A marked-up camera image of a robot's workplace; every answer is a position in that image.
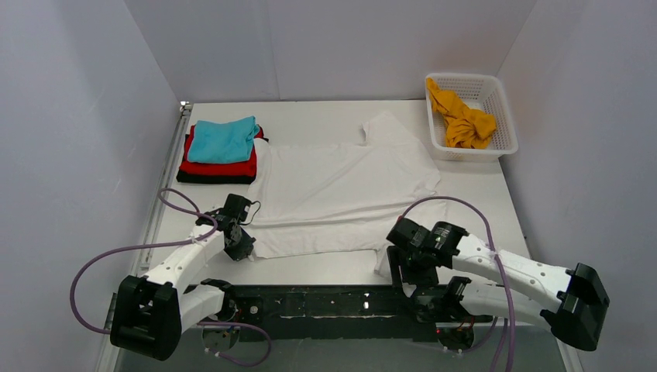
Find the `white t shirt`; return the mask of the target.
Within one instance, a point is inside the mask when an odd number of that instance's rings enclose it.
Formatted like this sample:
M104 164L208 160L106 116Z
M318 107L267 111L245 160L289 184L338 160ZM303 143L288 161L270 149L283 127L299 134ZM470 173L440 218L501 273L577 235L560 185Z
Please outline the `white t shirt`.
M418 206L439 192L441 174L424 144L395 116L363 124L361 144L271 146L258 139L256 180L247 197L261 206L249 224L260 259L372 250L374 270L390 276L387 234L409 211L431 226L445 202Z

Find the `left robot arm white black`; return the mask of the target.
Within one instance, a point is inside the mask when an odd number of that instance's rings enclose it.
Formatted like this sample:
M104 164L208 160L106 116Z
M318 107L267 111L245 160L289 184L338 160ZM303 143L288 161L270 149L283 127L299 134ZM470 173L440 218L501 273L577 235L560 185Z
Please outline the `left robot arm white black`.
M231 322L241 313L227 296L230 284L193 280L220 253L231 260L246 259L255 239L243 228L253 202L230 194L225 204L206 212L195 222L189 243L174 250L144 275L128 276L119 285L110 330L113 346L166 360L183 333L197 323L213 319Z

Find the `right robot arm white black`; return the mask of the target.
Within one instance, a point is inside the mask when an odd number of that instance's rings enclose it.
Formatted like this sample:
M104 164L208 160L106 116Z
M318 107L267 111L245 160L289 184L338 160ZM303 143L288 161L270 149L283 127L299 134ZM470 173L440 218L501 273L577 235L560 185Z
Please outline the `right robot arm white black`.
M548 330L578 350L597 349L611 301L593 267L493 251L444 221L426 229L400 218L387 240L393 285L414 287L411 307L419 321L499 317Z

